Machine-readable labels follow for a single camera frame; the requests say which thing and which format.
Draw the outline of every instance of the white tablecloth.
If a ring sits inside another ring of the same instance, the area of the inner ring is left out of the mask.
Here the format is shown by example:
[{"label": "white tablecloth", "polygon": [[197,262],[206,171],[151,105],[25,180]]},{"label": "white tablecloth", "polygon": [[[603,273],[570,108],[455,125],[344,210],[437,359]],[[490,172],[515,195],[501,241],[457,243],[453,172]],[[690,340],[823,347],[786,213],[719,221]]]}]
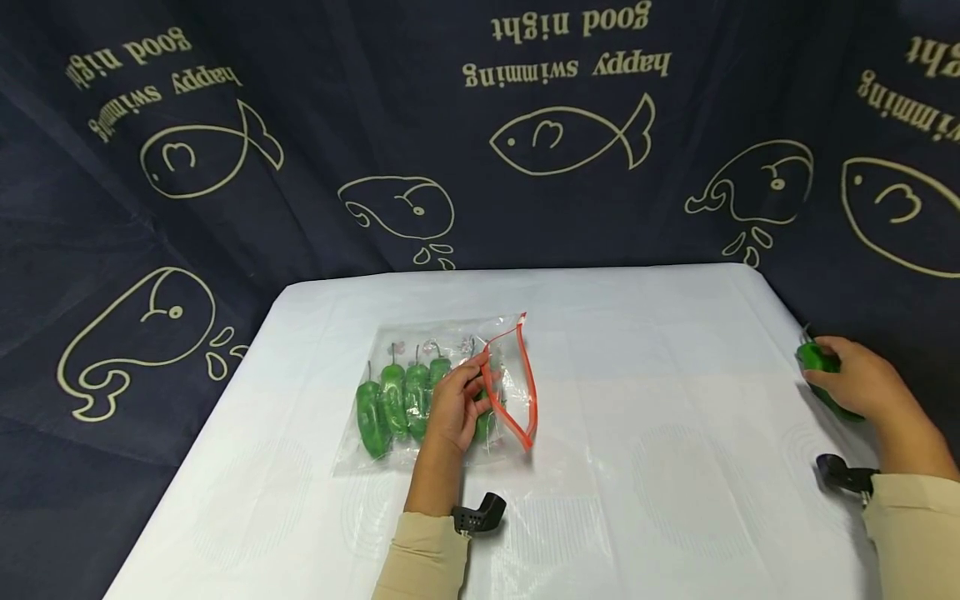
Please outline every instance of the white tablecloth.
[{"label": "white tablecloth", "polygon": [[743,265],[290,286],[107,598],[369,598],[409,473],[331,471],[374,332],[522,311],[540,430],[467,473],[465,505],[508,509],[463,598],[879,598],[857,501],[813,470],[875,466],[869,426],[805,388],[800,327]]}]

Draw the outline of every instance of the navy fabric backdrop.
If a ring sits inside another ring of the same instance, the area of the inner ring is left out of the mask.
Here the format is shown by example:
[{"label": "navy fabric backdrop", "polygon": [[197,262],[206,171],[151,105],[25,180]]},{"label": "navy fabric backdrop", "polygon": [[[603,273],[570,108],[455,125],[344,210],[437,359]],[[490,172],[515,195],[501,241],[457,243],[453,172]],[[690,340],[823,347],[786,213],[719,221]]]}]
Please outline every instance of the navy fabric backdrop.
[{"label": "navy fabric backdrop", "polygon": [[5,2],[4,597],[104,593],[306,279],[744,261],[960,442],[958,26],[948,0]]}]

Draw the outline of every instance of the plastic bag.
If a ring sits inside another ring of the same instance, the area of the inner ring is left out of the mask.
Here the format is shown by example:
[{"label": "plastic bag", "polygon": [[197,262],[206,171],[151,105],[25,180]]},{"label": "plastic bag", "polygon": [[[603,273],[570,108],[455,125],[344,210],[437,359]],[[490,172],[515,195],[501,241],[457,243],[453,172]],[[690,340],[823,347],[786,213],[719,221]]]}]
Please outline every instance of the plastic bag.
[{"label": "plastic bag", "polygon": [[466,465],[529,451],[537,431],[537,389],[523,342],[526,313],[487,319],[382,325],[351,399],[335,475],[413,467],[426,433],[434,386],[487,349],[484,390],[492,409],[477,420]]}]

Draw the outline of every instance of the green pepper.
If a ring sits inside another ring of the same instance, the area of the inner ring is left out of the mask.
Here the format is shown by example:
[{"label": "green pepper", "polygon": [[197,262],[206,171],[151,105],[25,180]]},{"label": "green pepper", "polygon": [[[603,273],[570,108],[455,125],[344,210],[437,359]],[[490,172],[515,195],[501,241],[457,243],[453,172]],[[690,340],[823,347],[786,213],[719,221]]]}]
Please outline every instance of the green pepper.
[{"label": "green pepper", "polygon": [[371,380],[367,363],[367,381],[357,388],[357,427],[360,440],[374,459],[381,458],[390,447],[390,428],[380,406],[380,384]]},{"label": "green pepper", "polygon": [[430,369],[426,381],[426,410],[428,414],[430,407],[433,406],[434,388],[436,388],[441,379],[446,377],[446,374],[450,372],[450,359],[444,358],[444,356],[440,354],[440,346],[437,346],[436,342],[434,342],[434,347],[437,349],[437,358],[430,361]]},{"label": "green pepper", "polygon": [[403,410],[403,367],[396,363],[394,345],[390,344],[393,363],[380,372],[380,404],[387,417],[387,425],[396,438],[407,435],[407,416]]},{"label": "green pepper", "polygon": [[[797,348],[797,360],[800,361],[801,365],[804,366],[804,369],[812,369],[815,371],[824,372],[840,372],[840,359],[832,354],[824,354],[823,349],[820,348],[816,342],[809,342]],[[837,404],[836,400],[830,396],[827,390],[818,388],[813,384],[808,385],[810,386],[810,390],[813,391],[813,394],[820,398],[820,401],[823,402],[827,408],[829,408],[838,418],[853,422],[859,422],[863,420],[862,416],[857,415],[856,413],[851,412]]]},{"label": "green pepper", "polygon": [[[485,397],[487,397],[487,390],[480,390],[480,394],[477,394],[477,397],[474,398],[473,401],[476,402]],[[492,421],[493,409],[488,409],[483,415],[477,417],[477,428],[476,431],[473,432],[473,440],[475,442],[485,442],[487,440]]]},{"label": "green pepper", "polygon": [[440,348],[437,348],[437,354],[439,356],[430,361],[430,389],[437,387],[437,384],[440,383],[440,380],[446,377],[446,374],[450,372],[450,359],[444,358],[440,354]]},{"label": "green pepper", "polygon": [[420,363],[420,347],[417,346],[416,364],[407,370],[407,379],[403,385],[403,408],[407,413],[410,435],[418,443],[423,442],[426,421],[430,416],[430,394],[427,393],[429,378],[430,370]]}]

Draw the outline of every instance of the fish drawing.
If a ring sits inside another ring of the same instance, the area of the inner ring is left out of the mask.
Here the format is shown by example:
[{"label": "fish drawing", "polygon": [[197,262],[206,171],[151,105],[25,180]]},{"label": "fish drawing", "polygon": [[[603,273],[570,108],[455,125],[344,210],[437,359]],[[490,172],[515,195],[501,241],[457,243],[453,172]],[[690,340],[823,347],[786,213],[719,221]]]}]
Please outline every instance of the fish drawing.
[{"label": "fish drawing", "polygon": [[520,173],[540,177],[573,171],[620,144],[630,170],[650,154],[656,118],[649,94],[643,94],[622,127],[582,108],[540,108],[509,121],[493,134],[490,145]]},{"label": "fish drawing", "polygon": [[853,233],[895,263],[928,276],[960,278],[960,197],[920,171],[882,158],[843,163],[840,198]]},{"label": "fish drawing", "polygon": [[[57,364],[60,387],[84,402],[77,420],[97,422],[113,416],[117,398],[130,387],[129,366],[163,367],[196,351],[213,330],[216,301],[199,277],[178,267],[162,267],[137,281],[114,300],[67,346]],[[224,327],[207,344],[224,347],[233,327]],[[231,356],[243,358],[246,345]],[[227,377],[227,362],[206,353],[207,375]]]},{"label": "fish drawing", "polygon": [[813,153],[801,142],[772,139],[734,156],[710,179],[704,193],[684,203],[687,214],[724,206],[742,230],[720,253],[760,266],[760,252],[774,246],[767,229],[793,223],[813,185]]},{"label": "fish drawing", "polygon": [[426,177],[381,175],[346,183],[337,197],[362,228],[376,222],[398,238],[415,242],[415,265],[422,266],[434,257],[445,270],[456,269],[448,257],[449,244],[438,243],[453,228],[455,212],[446,190]]},{"label": "fish drawing", "polygon": [[247,161],[251,148],[276,170],[283,148],[260,115],[237,100],[240,128],[177,125],[155,133],[140,148],[140,167],[159,193],[174,200],[198,198],[228,184]]}]

